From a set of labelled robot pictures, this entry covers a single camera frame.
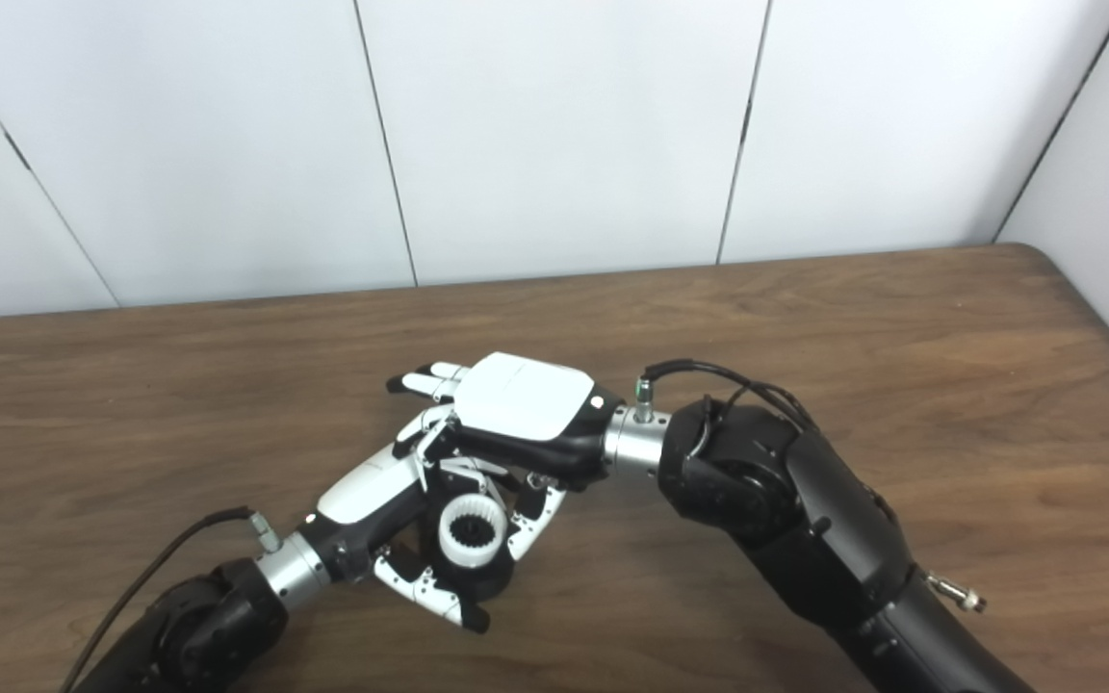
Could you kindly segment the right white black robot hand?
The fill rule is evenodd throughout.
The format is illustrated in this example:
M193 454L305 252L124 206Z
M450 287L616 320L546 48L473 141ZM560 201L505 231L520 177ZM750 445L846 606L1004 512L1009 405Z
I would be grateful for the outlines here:
M454 457L554 480L550 501L608 475L606 434L620 396L588 373L492 351L471 367L434 361L389 378L387 390L434 400L396 435L397 459L423 468Z

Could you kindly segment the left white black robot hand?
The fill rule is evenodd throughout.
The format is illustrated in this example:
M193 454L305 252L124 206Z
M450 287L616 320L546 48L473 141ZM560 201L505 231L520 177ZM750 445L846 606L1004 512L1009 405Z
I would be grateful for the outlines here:
M321 496L298 528L330 582L375 578L393 592L475 634L490 628L485 578L510 579L510 523L494 482L475 459L442 471L386 447Z

